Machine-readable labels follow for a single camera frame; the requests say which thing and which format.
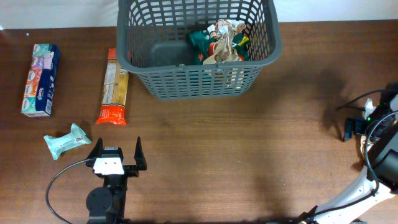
plastic packaging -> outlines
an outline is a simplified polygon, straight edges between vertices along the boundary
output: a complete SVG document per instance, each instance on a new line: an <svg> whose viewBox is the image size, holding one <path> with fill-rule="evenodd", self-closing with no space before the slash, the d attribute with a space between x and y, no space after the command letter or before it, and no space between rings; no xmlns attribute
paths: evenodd
<svg viewBox="0 0 398 224"><path fill-rule="evenodd" d="M56 45L34 45L21 113L28 117L51 115L59 58Z"/></svg>
<svg viewBox="0 0 398 224"><path fill-rule="evenodd" d="M243 21L219 19L215 24L207 28L210 35L218 40L209 56L203 61L204 65L211 65L216 62L237 62L244 60L239 56L237 50L233 48L233 39L246 28Z"/></svg>
<svg viewBox="0 0 398 224"><path fill-rule="evenodd" d="M243 36L242 34L238 34L234 37L233 39L233 48L236 49L236 52L238 53L239 57L241 57L242 61L248 61L250 60L249 54L248 54L248 48L247 46L250 45L250 40L248 37Z"/></svg>
<svg viewBox="0 0 398 224"><path fill-rule="evenodd" d="M208 57L209 45L216 42L216 39L207 30L198 30L188 35L188 42L194 49L192 65L201 65Z"/></svg>
<svg viewBox="0 0 398 224"><path fill-rule="evenodd" d="M124 110L128 81L129 73L122 69L116 60L116 49L110 48L102 95L101 113L96 124L127 124L124 119Z"/></svg>
<svg viewBox="0 0 398 224"><path fill-rule="evenodd" d="M86 133L77 126L72 124L70 133L59 138L44 136L51 155L54 160L57 160L61 153L73 149L74 147L81 146L82 144L91 144L91 141L86 136Z"/></svg>

light blue wipes package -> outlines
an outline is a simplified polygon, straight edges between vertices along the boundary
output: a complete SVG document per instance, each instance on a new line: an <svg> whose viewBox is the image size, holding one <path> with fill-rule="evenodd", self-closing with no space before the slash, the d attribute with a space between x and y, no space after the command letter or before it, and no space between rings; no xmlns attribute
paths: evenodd
<svg viewBox="0 0 398 224"><path fill-rule="evenodd" d="M91 144L91 141L86 136L86 133L77 126L72 124L70 133L59 138L44 136L51 155L54 160L57 160L61 153L73 149L74 147L81 146L82 144Z"/></svg>

wet wipes package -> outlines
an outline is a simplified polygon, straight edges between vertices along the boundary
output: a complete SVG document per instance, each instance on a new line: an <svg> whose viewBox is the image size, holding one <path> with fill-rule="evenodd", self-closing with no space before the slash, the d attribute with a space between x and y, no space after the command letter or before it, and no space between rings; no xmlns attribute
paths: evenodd
<svg viewBox="0 0 398 224"><path fill-rule="evenodd" d="M77 124L72 124L70 127L70 133L67 135L59 138L44 136L44 140L47 143L54 160L57 160L61 153L69 149L81 146L82 144L91 144L86 133L79 128Z"/></svg>
<svg viewBox="0 0 398 224"><path fill-rule="evenodd" d="M29 117L50 116L60 51L54 44L35 44L21 112Z"/></svg>

snack bag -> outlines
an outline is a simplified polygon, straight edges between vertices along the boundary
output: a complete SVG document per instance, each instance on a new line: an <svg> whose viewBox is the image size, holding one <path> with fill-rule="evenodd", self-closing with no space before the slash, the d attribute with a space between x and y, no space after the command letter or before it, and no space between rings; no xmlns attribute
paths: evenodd
<svg viewBox="0 0 398 224"><path fill-rule="evenodd" d="M236 49L239 57L241 57L242 61L250 60L250 56L248 54L248 45L250 45L250 39L248 37L243 36L242 34L238 34L234 37L232 46Z"/></svg>
<svg viewBox="0 0 398 224"><path fill-rule="evenodd" d="M128 81L129 73L122 69L116 60L116 49L110 48L102 94L101 113L96 124L127 124L124 119L124 110Z"/></svg>
<svg viewBox="0 0 398 224"><path fill-rule="evenodd" d="M212 45L212 49L208 49L209 57L203 61L203 64L211 65L216 62L237 62L244 60L242 55L238 55L237 49L233 48L236 45L233 40L237 35L243 37L241 32L245 28L244 21L231 19L219 19L215 24L209 26L207 31L217 42Z"/></svg>
<svg viewBox="0 0 398 224"><path fill-rule="evenodd" d="M198 30L188 35L188 42L194 49L192 65L201 65L208 56L209 45L216 42L216 39L212 38L207 30Z"/></svg>

white wall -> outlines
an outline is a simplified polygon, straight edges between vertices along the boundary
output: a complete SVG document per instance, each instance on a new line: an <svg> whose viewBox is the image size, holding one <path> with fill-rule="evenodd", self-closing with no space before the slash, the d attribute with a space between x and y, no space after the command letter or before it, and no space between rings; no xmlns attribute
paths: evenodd
<svg viewBox="0 0 398 224"><path fill-rule="evenodd" d="M398 19L398 0L274 0L279 22ZM117 0L0 0L4 29L116 26Z"/></svg>

